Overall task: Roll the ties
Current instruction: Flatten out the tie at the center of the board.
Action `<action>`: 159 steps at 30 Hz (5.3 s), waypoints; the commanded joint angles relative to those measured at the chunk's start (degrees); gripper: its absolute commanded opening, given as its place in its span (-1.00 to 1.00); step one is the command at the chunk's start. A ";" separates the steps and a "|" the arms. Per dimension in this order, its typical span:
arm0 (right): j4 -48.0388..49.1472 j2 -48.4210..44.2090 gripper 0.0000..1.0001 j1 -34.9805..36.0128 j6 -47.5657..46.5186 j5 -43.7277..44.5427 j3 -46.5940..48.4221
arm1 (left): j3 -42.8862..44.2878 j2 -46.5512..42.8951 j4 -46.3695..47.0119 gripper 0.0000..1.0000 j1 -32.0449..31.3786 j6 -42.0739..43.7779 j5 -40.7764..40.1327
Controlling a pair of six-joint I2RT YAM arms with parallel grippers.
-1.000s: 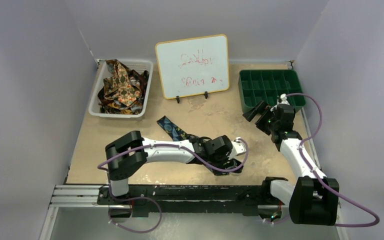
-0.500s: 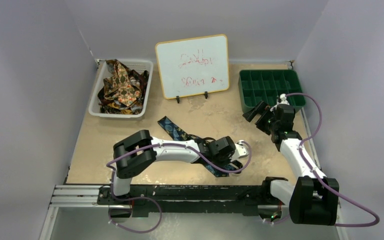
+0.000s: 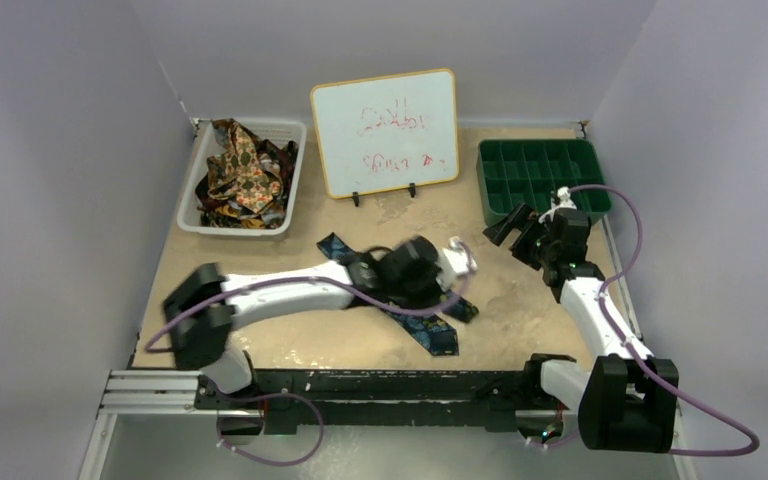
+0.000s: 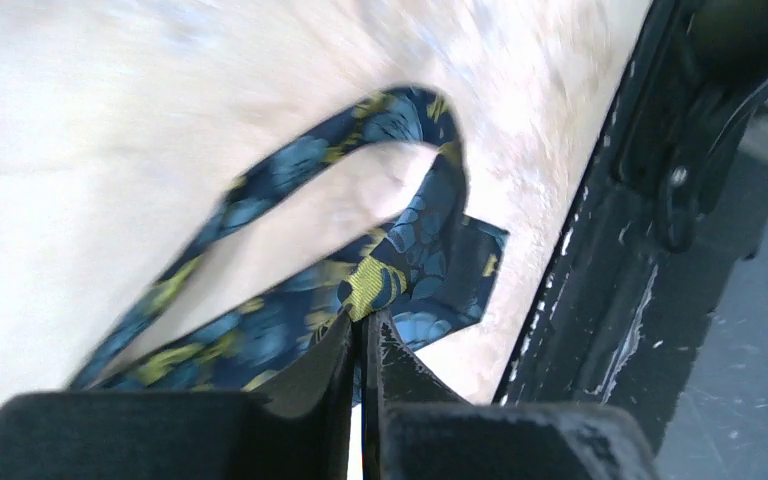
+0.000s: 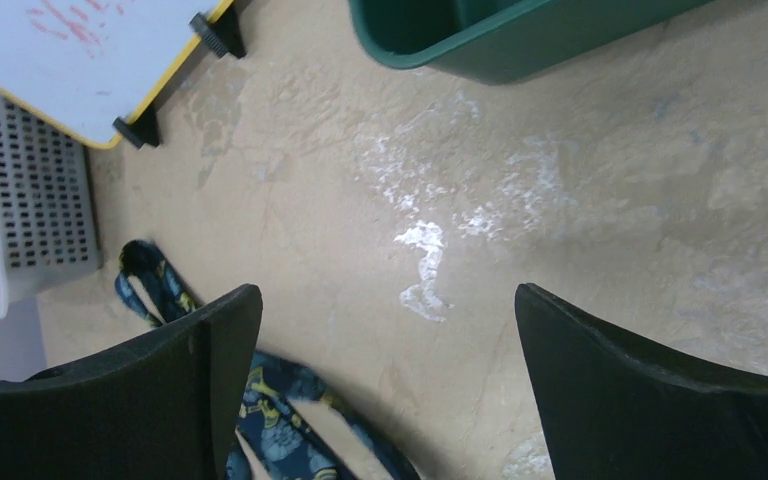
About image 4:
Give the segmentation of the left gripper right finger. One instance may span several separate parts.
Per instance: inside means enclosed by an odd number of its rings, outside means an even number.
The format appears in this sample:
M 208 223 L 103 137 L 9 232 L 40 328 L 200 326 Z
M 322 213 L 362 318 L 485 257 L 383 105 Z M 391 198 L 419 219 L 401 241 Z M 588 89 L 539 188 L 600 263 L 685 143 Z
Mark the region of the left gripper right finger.
M 655 479 L 624 410 L 592 403 L 473 405 L 400 338 L 392 316 L 360 325 L 366 479 Z

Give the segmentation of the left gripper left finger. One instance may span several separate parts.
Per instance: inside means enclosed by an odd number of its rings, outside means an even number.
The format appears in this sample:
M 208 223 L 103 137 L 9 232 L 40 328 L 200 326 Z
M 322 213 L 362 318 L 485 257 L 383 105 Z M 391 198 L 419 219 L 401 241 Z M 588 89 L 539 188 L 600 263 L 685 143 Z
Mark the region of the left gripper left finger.
M 0 408 L 0 479 L 342 479 L 355 351 L 342 320 L 250 392 L 17 396 Z

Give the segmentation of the blue floral necktie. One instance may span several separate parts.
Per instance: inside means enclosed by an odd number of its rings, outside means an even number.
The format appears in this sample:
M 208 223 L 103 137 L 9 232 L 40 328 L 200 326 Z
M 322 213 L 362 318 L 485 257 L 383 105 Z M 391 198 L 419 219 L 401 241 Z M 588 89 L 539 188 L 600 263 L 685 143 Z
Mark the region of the blue floral necktie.
M 352 152 L 422 143 L 435 159 L 408 206 L 329 256 L 206 325 L 109 373 L 221 240 Z M 384 311 L 411 350 L 478 323 L 505 230 L 465 214 L 462 137 L 447 97 L 421 85 L 369 94 L 238 175 L 182 253 L 117 322 L 69 383 L 72 390 L 242 390 L 262 385 L 317 344 L 335 320 Z

